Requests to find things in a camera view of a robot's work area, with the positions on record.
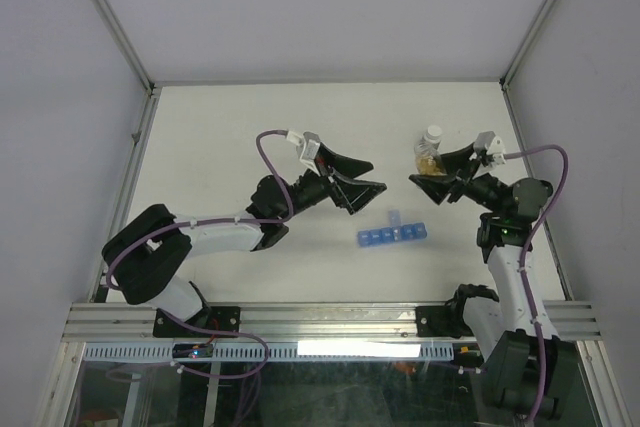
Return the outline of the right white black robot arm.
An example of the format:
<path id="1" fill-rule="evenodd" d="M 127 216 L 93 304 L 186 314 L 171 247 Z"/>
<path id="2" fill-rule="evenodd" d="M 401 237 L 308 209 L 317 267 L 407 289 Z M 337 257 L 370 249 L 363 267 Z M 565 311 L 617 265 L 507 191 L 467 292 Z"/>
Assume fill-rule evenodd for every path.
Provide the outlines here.
<path id="1" fill-rule="evenodd" d="M 495 283 L 461 284 L 417 321 L 438 336 L 474 337 L 484 360 L 484 403 L 533 423 L 561 418 L 578 372 L 576 349 L 561 338 L 538 292 L 532 255 L 533 238 L 566 181 L 525 177 L 506 184 L 491 175 L 514 157 L 500 137 L 483 132 L 442 155 L 443 174 L 410 176 L 437 205 L 468 198 L 484 208 L 476 244 Z"/>

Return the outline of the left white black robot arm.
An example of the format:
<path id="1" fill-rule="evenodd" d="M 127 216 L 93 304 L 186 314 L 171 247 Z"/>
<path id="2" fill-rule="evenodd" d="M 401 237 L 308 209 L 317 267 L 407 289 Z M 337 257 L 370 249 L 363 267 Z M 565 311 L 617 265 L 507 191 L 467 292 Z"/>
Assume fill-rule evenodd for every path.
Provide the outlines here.
<path id="1" fill-rule="evenodd" d="M 326 199 L 354 215 L 387 189 L 364 179 L 373 168 L 320 145 L 294 183 L 270 173 L 258 182 L 249 205 L 233 216 L 181 218 L 166 205 L 154 204 L 103 246 L 108 285 L 128 304 L 152 306 L 184 333 L 201 334 L 212 315 L 197 286 L 179 277 L 185 261 L 269 249 L 288 234 L 291 218 Z"/>

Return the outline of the clear capsule bottle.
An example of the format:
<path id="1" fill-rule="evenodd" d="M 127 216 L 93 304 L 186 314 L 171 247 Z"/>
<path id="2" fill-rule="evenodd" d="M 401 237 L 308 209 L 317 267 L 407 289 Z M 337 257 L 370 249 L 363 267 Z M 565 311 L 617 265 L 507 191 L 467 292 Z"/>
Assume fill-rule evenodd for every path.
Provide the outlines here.
<path id="1" fill-rule="evenodd" d="M 444 176 L 446 174 L 438 142 L 434 143 L 421 138 L 415 145 L 414 153 L 417 172 L 420 175 Z"/>

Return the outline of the blue weekly pill organizer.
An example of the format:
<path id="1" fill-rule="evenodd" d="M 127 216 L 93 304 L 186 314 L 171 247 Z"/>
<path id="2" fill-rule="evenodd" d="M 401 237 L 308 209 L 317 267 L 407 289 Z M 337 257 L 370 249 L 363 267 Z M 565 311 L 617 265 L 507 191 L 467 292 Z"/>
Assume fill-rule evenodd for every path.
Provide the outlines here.
<path id="1" fill-rule="evenodd" d="M 356 235 L 360 248 L 372 248 L 384 245 L 423 241 L 428 237 L 423 222 L 404 223 L 399 210 L 388 212 L 388 224 L 383 227 L 361 230 Z"/>

